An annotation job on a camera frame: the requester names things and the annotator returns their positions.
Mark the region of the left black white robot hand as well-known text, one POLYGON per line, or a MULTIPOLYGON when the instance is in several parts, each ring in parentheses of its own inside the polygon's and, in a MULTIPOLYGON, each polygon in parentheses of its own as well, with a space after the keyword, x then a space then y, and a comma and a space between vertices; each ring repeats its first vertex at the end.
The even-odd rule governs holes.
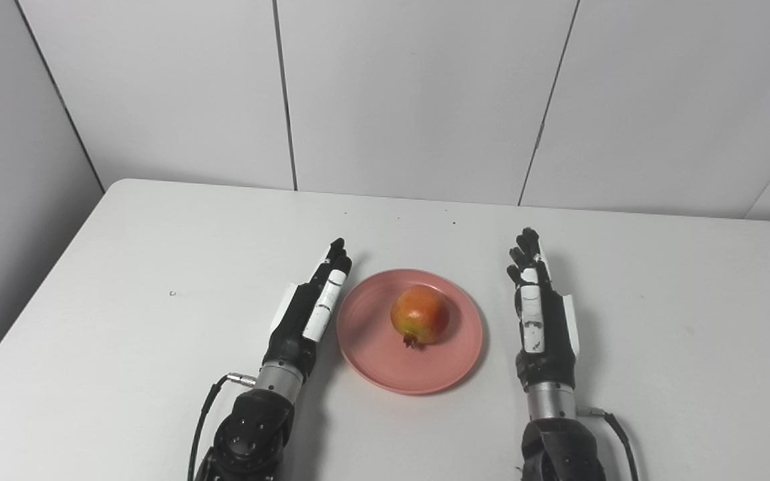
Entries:
POLYGON ((263 366, 289 367, 300 374, 302 383, 308 380, 317 362, 317 347, 351 270, 345 240, 337 238, 309 281, 287 287, 270 325, 263 366))

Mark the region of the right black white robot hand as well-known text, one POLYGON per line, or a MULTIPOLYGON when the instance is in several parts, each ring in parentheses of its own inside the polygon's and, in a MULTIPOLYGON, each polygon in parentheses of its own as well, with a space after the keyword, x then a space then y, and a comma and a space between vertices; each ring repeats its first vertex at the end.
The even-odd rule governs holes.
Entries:
POLYGON ((575 387, 580 335, 572 295, 553 286, 540 236, 526 227, 517 235, 507 274, 515 286, 514 307, 521 349, 517 377, 527 390, 541 383, 575 387))

